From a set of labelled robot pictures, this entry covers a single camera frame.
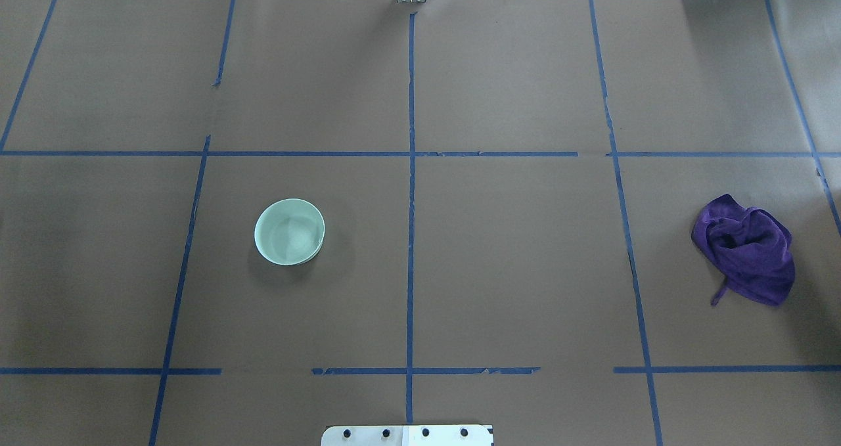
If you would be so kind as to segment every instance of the painter's tape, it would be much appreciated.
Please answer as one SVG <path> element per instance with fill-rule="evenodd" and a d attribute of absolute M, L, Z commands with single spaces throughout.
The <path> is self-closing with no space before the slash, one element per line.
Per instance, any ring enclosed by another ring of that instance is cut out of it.
<path fill-rule="evenodd" d="M 24 90 L 26 90 L 26 84 L 29 83 L 30 74 L 32 73 L 32 67 L 35 65 L 35 60 L 38 58 L 38 52 L 41 50 L 41 44 L 44 42 L 44 36 L 47 33 L 47 27 L 50 26 L 50 19 L 52 18 L 52 13 L 55 11 L 55 2 L 58 0 L 51 0 L 50 8 L 47 9 L 47 15 L 44 18 L 44 24 L 41 25 L 41 32 L 38 35 L 38 40 L 35 42 L 35 46 L 32 50 L 32 55 L 30 56 L 30 63 L 26 66 L 26 71 L 24 72 L 24 78 L 20 81 L 20 87 L 18 87 L 18 94 L 14 97 L 14 102 L 12 103 L 12 110 L 9 111 L 9 118 L 6 120 L 6 126 L 3 128 L 3 135 L 0 137 L 0 152 L 3 151 L 3 148 L 6 147 L 6 141 L 9 139 L 9 133 L 12 131 L 12 123 L 14 123 L 15 114 L 18 113 L 18 106 L 20 106 L 20 99 L 24 96 Z"/>
<path fill-rule="evenodd" d="M 409 14 L 409 246 L 406 254 L 406 423 L 412 424 L 415 347 L 415 17 Z"/>
<path fill-rule="evenodd" d="M 160 368 L 0 367 L 0 375 L 160 375 Z M 222 375 L 221 368 L 171 368 L 170 375 Z"/>
<path fill-rule="evenodd" d="M 645 329 L 645 315 L 643 314 L 643 297 L 639 292 L 639 278 L 637 278 L 637 262 L 633 253 L 633 242 L 631 241 L 631 225 L 628 223 L 627 204 L 625 204 L 625 189 L 622 186 L 622 171 L 619 168 L 619 149 L 616 146 L 616 134 L 613 130 L 613 117 L 610 117 L 610 108 L 607 105 L 607 78 L 604 76 L 604 60 L 601 56 L 601 41 L 599 39 L 599 25 L 595 18 L 595 3 L 589 1 L 589 18 L 593 25 L 593 41 L 595 43 L 595 59 L 599 66 L 599 78 L 601 82 L 601 98 L 604 102 L 604 119 L 607 121 L 607 129 L 610 133 L 610 153 L 613 155 L 613 172 L 616 177 L 616 194 L 619 196 L 619 210 L 622 213 L 622 228 L 625 233 L 625 245 L 627 246 L 628 263 L 631 264 L 631 281 L 633 282 L 634 298 L 637 305 L 637 326 L 639 327 L 640 342 L 643 345 L 643 361 L 646 368 L 651 367 L 651 354 L 648 350 L 648 334 Z M 651 405 L 651 418 L 654 424 L 654 440 L 657 446 L 663 446 L 663 434 L 660 428 L 660 409 L 657 406 L 657 392 L 654 389 L 654 375 L 646 373 L 648 384 L 648 401 Z"/>
<path fill-rule="evenodd" d="M 228 21 L 225 24 L 225 39 L 222 39 L 222 52 L 219 54 L 219 72 L 216 74 L 216 81 L 213 82 L 214 87 L 218 87 L 222 83 L 222 72 L 225 71 L 225 57 L 228 55 L 228 39 L 231 38 L 231 23 L 234 20 L 234 6 L 237 5 L 237 0 L 231 0 L 228 6 Z"/>
<path fill-rule="evenodd" d="M 841 365 L 664 365 L 615 367 L 614 374 L 728 374 L 760 372 L 841 372 Z"/>
<path fill-rule="evenodd" d="M 808 152 L 617 152 L 619 158 L 810 158 Z"/>
<path fill-rule="evenodd" d="M 771 0 L 765 0 L 765 9 L 768 12 L 768 21 L 771 26 L 771 33 L 774 35 L 774 44 L 777 48 L 777 53 L 780 55 L 783 71 L 786 72 L 786 80 L 791 90 L 791 98 L 794 99 L 797 107 L 797 116 L 800 117 L 801 125 L 803 126 L 803 133 L 806 135 L 806 140 L 809 143 L 809 150 L 811 150 L 812 158 L 815 159 L 815 167 L 817 168 L 818 177 L 821 179 L 821 186 L 823 187 L 823 194 L 827 197 L 829 210 L 832 212 L 832 218 L 835 220 L 835 227 L 838 230 L 838 236 L 841 236 L 841 215 L 838 214 L 838 207 L 835 206 L 835 199 L 832 197 L 832 191 L 829 189 L 829 182 L 827 182 L 826 173 L 823 171 L 823 164 L 821 164 L 820 155 L 815 146 L 815 140 L 811 135 L 811 128 L 809 121 L 806 119 L 806 113 L 803 111 L 803 104 L 800 100 L 800 94 L 797 93 L 797 87 L 794 84 L 794 78 L 791 77 L 788 60 L 786 59 L 786 52 L 783 51 L 783 45 L 780 42 L 780 34 L 777 32 L 777 22 L 774 19 L 774 9 L 771 8 Z"/>
<path fill-rule="evenodd" d="M 539 371 L 539 367 L 415 367 L 414 375 L 531 375 Z M 313 375 L 403 375 L 407 373 L 402 367 L 329 367 L 313 368 Z"/>

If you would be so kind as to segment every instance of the purple towel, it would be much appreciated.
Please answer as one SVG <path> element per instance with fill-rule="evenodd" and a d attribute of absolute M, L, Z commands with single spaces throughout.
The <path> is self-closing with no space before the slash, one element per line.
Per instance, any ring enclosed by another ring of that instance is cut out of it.
<path fill-rule="evenodd" d="M 692 240 L 727 277 L 713 306 L 728 288 L 766 305 L 786 300 L 794 284 L 791 233 L 765 210 L 746 210 L 729 194 L 721 195 L 698 215 Z"/>

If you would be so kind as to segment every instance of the bowl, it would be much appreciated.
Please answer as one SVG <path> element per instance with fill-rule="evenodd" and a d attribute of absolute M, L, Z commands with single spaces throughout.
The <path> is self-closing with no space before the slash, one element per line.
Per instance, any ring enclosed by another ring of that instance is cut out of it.
<path fill-rule="evenodd" d="M 254 227 L 254 243 L 277 265 L 309 261 L 324 242 L 324 217 L 309 201 L 287 198 L 265 209 Z"/>

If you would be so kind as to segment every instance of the blue tape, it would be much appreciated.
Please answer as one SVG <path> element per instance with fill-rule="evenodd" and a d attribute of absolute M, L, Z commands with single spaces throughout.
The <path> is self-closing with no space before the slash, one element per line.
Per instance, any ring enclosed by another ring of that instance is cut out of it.
<path fill-rule="evenodd" d="M 159 368 L 0 367 L 2 375 L 160 375 Z"/>
<path fill-rule="evenodd" d="M 314 368 L 313 375 L 405 375 L 402 367 L 330 367 Z"/>
<path fill-rule="evenodd" d="M 810 158 L 808 152 L 617 152 L 620 158 Z"/>
<path fill-rule="evenodd" d="M 815 167 L 817 168 L 817 173 L 821 179 L 821 186 L 823 187 L 823 194 L 827 197 L 827 202 L 829 203 L 829 210 L 832 213 L 832 218 L 835 219 L 835 227 L 838 230 L 838 236 L 841 236 L 841 216 L 838 215 L 838 208 L 835 206 L 835 199 L 832 197 L 832 191 L 829 189 L 829 183 L 827 182 L 826 173 L 823 171 L 823 164 L 821 164 L 821 158 L 817 153 L 817 147 L 815 146 L 815 140 L 811 136 L 811 128 L 809 128 L 809 122 L 806 119 L 806 113 L 803 112 L 803 104 L 801 103 L 800 96 L 797 93 L 797 88 L 794 85 L 794 78 L 791 77 L 791 71 L 788 66 L 788 60 L 786 59 L 786 52 L 783 51 L 783 45 L 780 42 L 780 34 L 777 32 L 777 22 L 774 19 L 774 10 L 771 8 L 771 0 L 765 0 L 765 9 L 768 12 L 768 21 L 771 26 L 771 33 L 774 35 L 774 44 L 777 48 L 777 53 L 780 54 L 780 60 L 783 65 L 783 71 L 786 72 L 786 80 L 789 84 L 789 89 L 791 90 L 791 97 L 794 99 L 794 104 L 797 107 L 797 116 L 800 117 L 800 122 L 803 126 L 803 132 L 806 134 L 806 140 L 809 143 L 809 150 L 811 150 L 812 158 L 815 160 Z"/>
<path fill-rule="evenodd" d="M 415 335 L 415 15 L 409 15 L 409 248 L 406 276 L 406 424 L 411 425 Z"/>
<path fill-rule="evenodd" d="M 214 87 L 218 87 L 222 83 L 222 72 L 225 71 L 225 56 L 228 54 L 228 39 L 231 38 L 231 22 L 234 20 L 234 6 L 237 0 L 231 0 L 231 5 L 228 6 L 228 22 L 225 24 L 225 39 L 222 40 L 222 53 L 219 54 L 219 73 L 216 74 L 216 81 L 213 82 Z"/>
<path fill-rule="evenodd" d="M 622 186 L 622 171 L 619 168 L 618 148 L 616 148 L 616 135 L 613 132 L 613 119 L 610 117 L 610 108 L 607 105 L 607 80 L 604 76 L 604 62 L 601 56 L 601 41 L 599 39 L 599 27 L 595 18 L 595 4 L 589 1 L 589 18 L 593 25 L 593 40 L 595 42 L 595 58 L 599 65 L 599 78 L 601 81 L 601 98 L 604 101 L 604 118 L 607 120 L 607 128 L 610 131 L 610 153 L 613 159 L 613 172 L 616 176 L 616 192 L 619 195 L 619 209 L 622 213 L 622 228 L 625 231 L 625 245 L 628 252 L 628 263 L 631 264 L 631 280 L 633 281 L 634 297 L 637 302 L 637 326 L 639 326 L 640 342 L 643 345 L 643 361 L 647 368 L 651 367 L 651 355 L 648 352 L 648 334 L 645 329 L 645 315 L 643 314 L 643 299 L 639 293 L 639 278 L 637 278 L 637 262 L 633 255 L 633 241 L 631 240 L 631 225 L 628 223 L 627 206 L 625 205 L 625 189 Z M 654 375 L 646 374 L 648 380 L 648 400 L 651 403 L 651 417 L 654 423 L 654 438 L 657 446 L 663 446 L 663 434 L 660 431 L 660 410 L 657 406 L 657 394 L 654 389 Z"/>
<path fill-rule="evenodd" d="M 178 287 L 175 291 L 175 303 L 172 305 L 172 318 L 169 323 L 169 334 L 166 336 L 166 350 L 163 355 L 163 368 L 160 371 L 160 383 L 158 385 L 158 396 L 155 402 L 155 415 L 152 417 L 152 427 L 149 433 L 149 446 L 155 446 L 157 430 L 160 423 L 160 409 L 163 407 L 163 398 L 166 392 L 166 378 L 169 375 L 169 365 L 172 358 L 172 344 L 175 342 L 175 329 L 178 325 L 178 313 L 181 310 L 181 296 L 184 293 L 184 282 L 187 280 L 187 264 L 190 260 L 190 249 L 193 247 L 193 231 L 196 227 L 196 213 L 198 213 L 198 200 L 202 194 L 204 183 L 204 168 L 208 161 L 208 149 L 210 149 L 210 136 L 204 139 L 204 150 L 202 150 L 202 161 L 198 166 L 198 177 L 196 179 L 196 190 L 193 194 L 193 207 L 190 210 L 190 224 L 187 227 L 187 240 L 184 242 L 184 255 L 181 258 L 181 272 L 178 275 Z"/>
<path fill-rule="evenodd" d="M 169 375 L 222 375 L 221 368 L 171 368 Z"/>
<path fill-rule="evenodd" d="M 198 150 L 4 150 L 4 156 L 192 156 Z"/>
<path fill-rule="evenodd" d="M 0 367 L 0 375 L 160 375 L 160 368 Z M 171 368 L 170 375 L 222 375 L 221 368 Z"/>
<path fill-rule="evenodd" d="M 287 158 L 408 158 L 409 152 L 333 152 L 333 150 L 214 150 L 209 156 L 286 156 Z"/>
<path fill-rule="evenodd" d="M 741 372 L 841 372 L 841 365 L 670 365 L 615 367 L 614 374 L 707 374 Z"/>
<path fill-rule="evenodd" d="M 418 375 L 531 375 L 539 371 L 539 367 L 417 367 Z"/>
<path fill-rule="evenodd" d="M 58 0 L 51 0 L 50 8 L 47 9 L 47 15 L 44 18 L 44 24 L 41 25 L 41 32 L 38 35 L 38 40 L 35 42 L 35 47 L 32 50 L 32 55 L 30 56 L 30 63 L 26 66 L 26 71 L 24 72 L 24 78 L 20 81 L 20 87 L 18 88 L 18 95 L 14 97 L 14 103 L 12 104 L 12 110 L 9 112 L 9 118 L 6 120 L 6 127 L 3 129 L 3 137 L 0 137 L 0 152 L 3 151 L 3 148 L 6 147 L 6 141 L 9 139 L 9 132 L 12 131 L 12 123 L 14 122 L 15 114 L 18 113 L 18 106 L 20 105 L 20 99 L 24 96 L 24 90 L 26 89 L 26 84 L 30 80 L 30 73 L 32 73 L 32 66 L 35 65 L 35 58 L 38 57 L 38 51 L 41 49 L 41 43 L 44 42 L 44 36 L 47 33 L 47 26 L 50 25 L 50 19 L 52 18 L 52 13 L 55 10 L 55 2 Z"/>
<path fill-rule="evenodd" d="M 539 367 L 415 367 L 412 375 L 531 375 Z M 405 375 L 402 367 L 329 367 L 313 368 L 313 375 Z"/>
<path fill-rule="evenodd" d="M 418 152 L 421 158 L 577 158 L 577 152 Z"/>

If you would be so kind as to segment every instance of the grid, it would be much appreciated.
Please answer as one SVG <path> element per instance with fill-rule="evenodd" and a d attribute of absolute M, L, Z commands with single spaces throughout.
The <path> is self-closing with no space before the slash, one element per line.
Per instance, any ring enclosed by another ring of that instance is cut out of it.
<path fill-rule="evenodd" d="M 198 176 L 196 179 L 195 191 L 193 195 L 193 205 L 189 218 L 189 226 L 187 227 L 187 239 L 184 245 L 183 259 L 181 260 L 181 271 L 177 281 L 177 290 L 172 308 L 171 321 L 168 332 L 168 340 L 166 341 L 166 350 L 162 367 L 160 368 L 0 368 L 0 374 L 39 374 L 39 375 L 153 375 L 160 378 L 158 395 L 156 399 L 156 406 L 153 413 L 152 427 L 150 431 L 150 445 L 156 443 L 157 429 L 160 424 L 160 415 L 162 415 L 162 407 L 166 394 L 166 382 L 168 382 L 169 375 L 220 375 L 223 374 L 222 368 L 171 368 L 171 353 L 174 345 L 178 315 L 181 308 L 181 296 L 183 296 L 183 287 L 187 276 L 187 266 L 189 265 L 190 250 L 193 244 L 193 231 L 196 224 L 198 204 L 200 200 L 202 183 L 204 182 L 204 170 L 207 165 L 208 158 L 220 158 L 220 156 L 288 156 L 294 158 L 295 156 L 366 156 L 366 158 L 407 158 L 409 160 L 409 195 L 408 195 L 408 241 L 407 248 L 408 257 L 408 272 L 406 275 L 406 365 L 401 367 L 367 367 L 367 368 L 345 368 L 345 367 L 313 367 L 312 374 L 321 375 L 402 375 L 405 377 L 405 419 L 411 424 L 413 422 L 413 377 L 415 375 L 465 375 L 465 374 L 506 374 L 506 375 L 530 375 L 537 372 L 540 367 L 469 367 L 469 368 L 449 368 L 449 367 L 415 367 L 414 363 L 414 242 L 415 242 L 415 159 L 417 158 L 576 158 L 579 154 L 577 152 L 425 152 L 424 150 L 415 149 L 415 17 L 416 13 L 411 13 L 408 17 L 409 21 L 409 89 L 408 89 L 408 106 L 409 106 L 409 151 L 408 152 L 297 152 L 297 150 L 279 150 L 278 152 L 262 152 L 262 150 L 210 150 L 211 137 L 207 137 L 204 141 L 204 148 L 202 150 L 4 150 L 6 141 L 9 138 L 9 133 L 12 131 L 12 124 L 15 114 L 18 110 L 18 105 L 24 95 L 24 90 L 29 80 L 30 72 L 36 62 L 39 48 L 43 42 L 48 26 L 50 24 L 52 13 L 55 9 L 57 0 L 51 0 L 50 7 L 46 13 L 43 26 L 40 30 L 39 37 L 34 46 L 29 64 L 24 72 L 23 80 L 18 89 L 18 94 L 12 105 L 12 110 L 6 122 L 3 131 L 2 139 L 0 139 L 0 156 L 192 156 L 193 158 L 201 158 Z M 616 192 L 618 192 L 618 202 L 620 212 L 622 215 L 622 227 L 624 231 L 625 245 L 627 246 L 628 262 L 631 267 L 631 281 L 633 282 L 634 296 L 636 301 L 637 325 L 639 325 L 639 335 L 641 341 L 641 348 L 643 354 L 643 366 L 618 366 L 613 369 L 615 374 L 645 374 L 649 403 L 652 415 L 652 427 L 654 428 L 654 436 L 658 445 L 663 444 L 663 437 L 660 428 L 660 411 L 658 411 L 657 394 L 654 383 L 654 374 L 683 374 L 683 373 L 767 373 L 767 372 L 838 372 L 841 371 L 841 365 L 712 365 L 712 366 L 684 366 L 684 365 L 652 365 L 651 355 L 648 346 L 648 333 L 646 331 L 645 318 L 643 312 L 643 299 L 640 294 L 639 278 L 637 278 L 637 263 L 634 257 L 633 239 L 631 238 L 631 227 L 628 221 L 627 204 L 625 203 L 625 188 L 622 183 L 622 171 L 620 167 L 621 159 L 625 158 L 811 158 L 817 168 L 820 176 L 821 185 L 824 194 L 829 204 L 829 210 L 832 214 L 833 221 L 841 236 L 841 219 L 839 219 L 838 209 L 832 197 L 832 192 L 829 189 L 821 158 L 841 158 L 841 152 L 818 152 L 814 140 L 811 135 L 807 118 L 803 112 L 802 103 L 797 93 L 795 83 L 790 75 L 789 66 L 781 46 L 780 38 L 777 32 L 774 12 L 771 8 L 770 0 L 765 0 L 766 10 L 771 30 L 774 35 L 776 50 L 779 54 L 781 64 L 786 74 L 787 83 L 790 87 L 791 98 L 794 100 L 798 117 L 801 121 L 803 132 L 807 138 L 810 152 L 621 152 L 616 144 L 616 134 L 614 132 L 614 124 L 612 115 L 610 114 L 610 107 L 608 105 L 608 87 L 606 80 L 606 72 L 604 72 L 603 56 L 601 54 L 601 42 L 599 39 L 599 31 L 597 26 L 597 10 L 595 10 L 594 0 L 589 0 L 589 12 L 591 13 L 591 23 L 593 30 L 593 39 L 595 43 L 595 59 L 597 59 L 598 70 L 601 79 L 601 93 L 604 104 L 604 117 L 606 124 L 610 131 L 610 153 L 606 154 L 606 158 L 612 159 L 613 170 L 616 179 Z M 229 12 L 227 16 L 227 24 L 225 27 L 225 37 L 223 37 L 222 51 L 219 58 L 219 71 L 214 82 L 214 86 L 220 86 L 223 77 L 223 67 L 225 66 L 225 54 L 227 51 L 229 34 L 231 33 L 231 22 L 235 11 L 235 0 L 231 0 L 229 4 Z"/>

